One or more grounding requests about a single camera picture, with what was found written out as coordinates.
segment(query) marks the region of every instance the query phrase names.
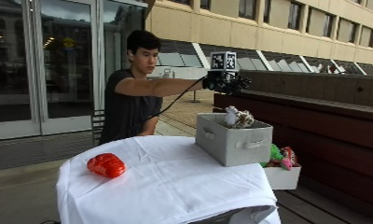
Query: black hair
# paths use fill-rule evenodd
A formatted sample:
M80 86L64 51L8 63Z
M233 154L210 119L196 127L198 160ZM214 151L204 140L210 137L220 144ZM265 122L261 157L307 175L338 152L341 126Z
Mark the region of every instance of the black hair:
M132 53L136 53L139 48L160 50L160 47L161 42L159 37L148 31L136 30L127 37L127 49L129 49Z

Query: red object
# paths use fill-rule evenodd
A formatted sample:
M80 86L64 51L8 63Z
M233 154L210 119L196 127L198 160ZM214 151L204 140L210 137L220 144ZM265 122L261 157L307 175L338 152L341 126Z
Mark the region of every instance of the red object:
M112 153L104 153L91 158L87 162L87 168L95 174L109 178L120 176L125 171L124 162Z
M282 147L281 148L281 153L282 153L282 156L285 157L285 159L289 159L292 164L296 165L297 164L297 156L296 156L296 153L294 153L293 149L290 149L290 147Z

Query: white box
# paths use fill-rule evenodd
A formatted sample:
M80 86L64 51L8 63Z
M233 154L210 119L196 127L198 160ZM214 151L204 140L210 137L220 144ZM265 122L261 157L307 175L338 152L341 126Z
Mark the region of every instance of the white box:
M196 144L224 166L269 161L273 127L256 120L249 129L229 129L224 116L197 114Z
M266 178L272 189L297 189L301 166L292 167L290 171L282 167L265 167Z

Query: dark t-shirt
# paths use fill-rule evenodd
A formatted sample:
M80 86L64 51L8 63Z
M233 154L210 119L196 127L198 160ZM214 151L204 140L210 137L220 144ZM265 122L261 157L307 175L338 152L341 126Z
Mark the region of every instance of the dark t-shirt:
M127 77L133 77L131 71L119 70L107 82L100 145L141 133L144 121L161 109L161 97L129 96L115 92L117 83Z

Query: wooden bench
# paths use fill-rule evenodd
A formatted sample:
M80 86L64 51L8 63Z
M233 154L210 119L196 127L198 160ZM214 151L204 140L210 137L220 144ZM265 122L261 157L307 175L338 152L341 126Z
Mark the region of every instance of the wooden bench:
M214 95L273 126L272 142L290 146L302 165L299 183L373 217L373 108L245 91Z

